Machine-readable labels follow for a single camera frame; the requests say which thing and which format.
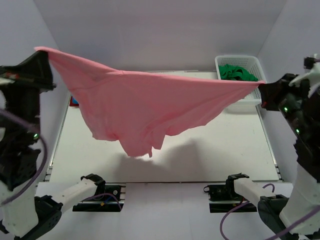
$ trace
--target pink fabric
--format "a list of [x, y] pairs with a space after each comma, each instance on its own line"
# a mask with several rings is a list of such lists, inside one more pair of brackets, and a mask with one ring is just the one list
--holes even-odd
[[119, 140], [132, 157], [152, 156], [165, 135], [206, 125], [263, 83], [121, 71], [48, 47], [35, 50], [48, 52], [93, 137]]

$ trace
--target wall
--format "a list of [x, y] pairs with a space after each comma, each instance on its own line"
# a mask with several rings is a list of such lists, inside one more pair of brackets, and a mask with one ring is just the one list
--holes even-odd
[[59, 49], [123, 70], [256, 56], [285, 0], [35, 0]]
[[[258, 58], [268, 82], [285, 73], [303, 74], [304, 57], [320, 53], [320, 1], [289, 0], [266, 39]], [[296, 178], [296, 138], [279, 112], [264, 112], [263, 121], [282, 176]]]
[[[19, 64], [35, 52], [36, 46], [57, 48], [32, 0], [0, 0], [0, 3], [0, 66]], [[58, 124], [62, 118], [62, 106], [68, 94], [60, 76], [55, 71], [53, 74], [57, 88], [40, 95], [41, 133], [47, 140], [49, 157], [57, 137]]]

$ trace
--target basket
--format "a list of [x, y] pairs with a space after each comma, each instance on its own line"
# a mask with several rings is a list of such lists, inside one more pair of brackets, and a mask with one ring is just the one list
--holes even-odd
[[[246, 56], [246, 55], [220, 55], [215, 58], [215, 67], [218, 75], [218, 79], [221, 80], [219, 65], [232, 65], [239, 66], [246, 69], [249, 73], [253, 74], [259, 80], [266, 80], [265, 74], [262, 70], [258, 58], [255, 56]], [[258, 88], [253, 92], [248, 94], [245, 98], [240, 99], [239, 101], [231, 104], [231, 107], [246, 107], [246, 106], [255, 106], [261, 104], [261, 95]]]

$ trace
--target green cloth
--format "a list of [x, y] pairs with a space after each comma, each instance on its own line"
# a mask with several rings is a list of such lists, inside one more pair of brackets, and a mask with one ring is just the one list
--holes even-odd
[[219, 66], [219, 72], [222, 80], [258, 81], [258, 78], [241, 66], [231, 66], [226, 64], [224, 66]]

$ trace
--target white plastic basket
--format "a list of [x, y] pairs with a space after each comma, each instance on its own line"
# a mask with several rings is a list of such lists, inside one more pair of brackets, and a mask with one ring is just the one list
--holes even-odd
[[[246, 69], [249, 73], [253, 74], [259, 80], [266, 80], [265, 74], [262, 70], [258, 58], [255, 56], [246, 55], [220, 55], [215, 58], [215, 67], [218, 75], [218, 79], [221, 79], [219, 65], [224, 66], [226, 64], [232, 66], [239, 66]], [[245, 98], [230, 105], [230, 107], [246, 107], [255, 106], [261, 104], [260, 91], [256, 88], [253, 92], [248, 94]]]

